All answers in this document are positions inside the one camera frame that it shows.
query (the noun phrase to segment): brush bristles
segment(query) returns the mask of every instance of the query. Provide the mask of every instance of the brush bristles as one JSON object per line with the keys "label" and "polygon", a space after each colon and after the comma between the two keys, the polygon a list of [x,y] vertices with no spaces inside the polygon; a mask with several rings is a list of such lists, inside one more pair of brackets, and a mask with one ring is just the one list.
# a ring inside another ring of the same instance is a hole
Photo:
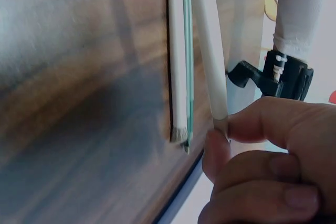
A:
{"label": "brush bristles", "polygon": [[188,129],[187,128],[173,128],[171,142],[176,144],[181,144],[188,140]]}

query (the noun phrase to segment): fingernail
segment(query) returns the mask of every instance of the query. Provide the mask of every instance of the fingernail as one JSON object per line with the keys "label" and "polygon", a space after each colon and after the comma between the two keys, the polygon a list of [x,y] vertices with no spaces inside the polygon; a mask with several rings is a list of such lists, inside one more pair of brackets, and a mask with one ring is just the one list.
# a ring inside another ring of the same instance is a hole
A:
{"label": "fingernail", "polygon": [[317,209],[319,204],[318,191],[313,186],[302,186],[287,189],[286,204],[296,209]]}
{"label": "fingernail", "polygon": [[221,138],[220,132],[217,130],[210,130],[206,133],[205,136],[205,145],[204,145],[204,156],[203,159],[205,159],[209,163],[213,163],[214,159],[214,153],[212,152],[212,144],[211,141],[220,141]]}
{"label": "fingernail", "polygon": [[270,160],[269,166],[281,181],[294,182],[300,177],[299,162],[292,155],[277,155]]}

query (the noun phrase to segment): white fabric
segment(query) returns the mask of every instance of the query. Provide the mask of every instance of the white fabric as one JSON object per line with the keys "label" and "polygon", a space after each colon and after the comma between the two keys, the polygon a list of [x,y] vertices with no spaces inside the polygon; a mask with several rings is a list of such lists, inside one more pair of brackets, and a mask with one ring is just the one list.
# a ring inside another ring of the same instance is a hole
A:
{"label": "white fabric", "polygon": [[278,0],[274,45],[287,55],[305,59],[318,24],[323,0]]}

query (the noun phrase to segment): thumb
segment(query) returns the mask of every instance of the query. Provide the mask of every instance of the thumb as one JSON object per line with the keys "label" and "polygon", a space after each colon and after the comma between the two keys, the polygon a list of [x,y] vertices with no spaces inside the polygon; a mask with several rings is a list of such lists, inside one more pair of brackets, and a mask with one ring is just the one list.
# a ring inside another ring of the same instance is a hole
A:
{"label": "thumb", "polygon": [[230,145],[225,136],[217,130],[209,131],[205,139],[202,167],[212,183],[230,158]]}

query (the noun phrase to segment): black plastic clip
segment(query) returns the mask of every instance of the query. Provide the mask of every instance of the black plastic clip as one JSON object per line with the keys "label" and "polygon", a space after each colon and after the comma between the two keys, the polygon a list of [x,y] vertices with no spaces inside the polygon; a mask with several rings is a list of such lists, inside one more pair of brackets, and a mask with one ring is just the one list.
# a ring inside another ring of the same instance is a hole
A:
{"label": "black plastic clip", "polygon": [[308,93],[314,70],[294,57],[287,56],[279,81],[274,77],[275,66],[279,62],[279,52],[267,53],[264,70],[260,71],[246,61],[241,61],[230,73],[230,81],[244,88],[249,79],[256,84],[264,96],[288,98],[303,101]]}

